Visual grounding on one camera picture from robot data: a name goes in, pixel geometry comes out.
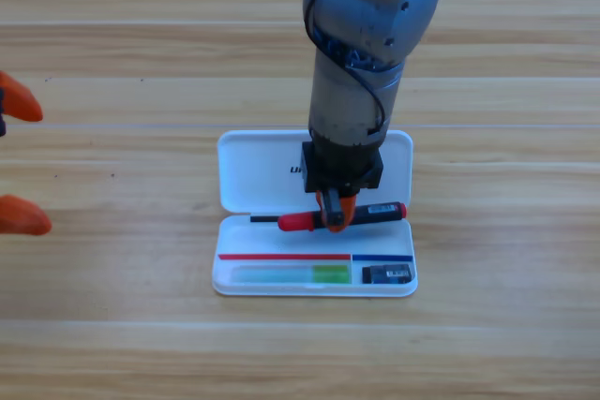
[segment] wooden table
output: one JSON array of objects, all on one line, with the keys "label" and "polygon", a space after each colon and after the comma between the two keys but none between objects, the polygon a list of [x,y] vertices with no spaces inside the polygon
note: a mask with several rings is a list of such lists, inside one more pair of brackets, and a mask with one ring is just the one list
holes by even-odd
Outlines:
[{"label": "wooden table", "polygon": [[301,0],[0,0],[2,399],[600,398],[600,0],[441,0],[394,113],[409,299],[215,294],[216,141],[302,127]]}]

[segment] orange object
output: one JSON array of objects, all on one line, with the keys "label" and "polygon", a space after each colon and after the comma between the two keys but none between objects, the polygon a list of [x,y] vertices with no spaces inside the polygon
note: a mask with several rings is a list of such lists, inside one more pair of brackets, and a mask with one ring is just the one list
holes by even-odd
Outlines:
[{"label": "orange object", "polygon": [[40,236],[52,227],[46,214],[31,201],[10,195],[0,197],[0,233]]},{"label": "orange object", "polygon": [[[323,210],[323,205],[321,204],[321,193],[317,192],[317,202],[319,203],[319,207],[321,208],[321,219],[324,224],[327,224],[325,220],[325,211]],[[344,214],[344,224],[339,226],[329,226],[327,225],[327,229],[332,233],[339,233],[345,230],[350,223],[354,219],[354,211],[356,210],[356,196],[352,197],[341,197],[339,198],[339,203],[341,205],[341,211]]]},{"label": "orange object", "polygon": [[3,71],[0,71],[0,89],[4,91],[3,111],[0,113],[26,122],[39,122],[44,118],[41,107],[31,91]]},{"label": "orange object", "polygon": [[[0,136],[5,133],[2,114],[22,121],[39,122],[44,118],[38,101],[23,84],[0,71]],[[0,233],[40,236],[52,229],[46,214],[29,200],[15,196],[0,197]]]}]

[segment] open case lid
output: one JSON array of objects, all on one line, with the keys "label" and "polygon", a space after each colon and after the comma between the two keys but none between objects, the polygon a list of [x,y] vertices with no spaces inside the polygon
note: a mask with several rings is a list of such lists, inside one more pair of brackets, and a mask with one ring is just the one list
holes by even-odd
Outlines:
[{"label": "open case lid", "polygon": [[[300,172],[305,130],[232,131],[218,142],[220,196],[232,215],[221,222],[213,287],[226,295],[404,297],[418,278],[407,220],[328,230],[285,232],[252,215],[318,209]],[[363,189],[357,204],[411,198],[413,142],[389,131],[381,148],[378,189]]]},{"label": "open case lid", "polygon": [[[223,208],[231,213],[287,214],[314,210],[315,195],[304,192],[300,155],[306,130],[230,131],[218,141]],[[380,149],[383,174],[378,189],[363,189],[356,203],[411,201],[413,141],[389,130]]]}]

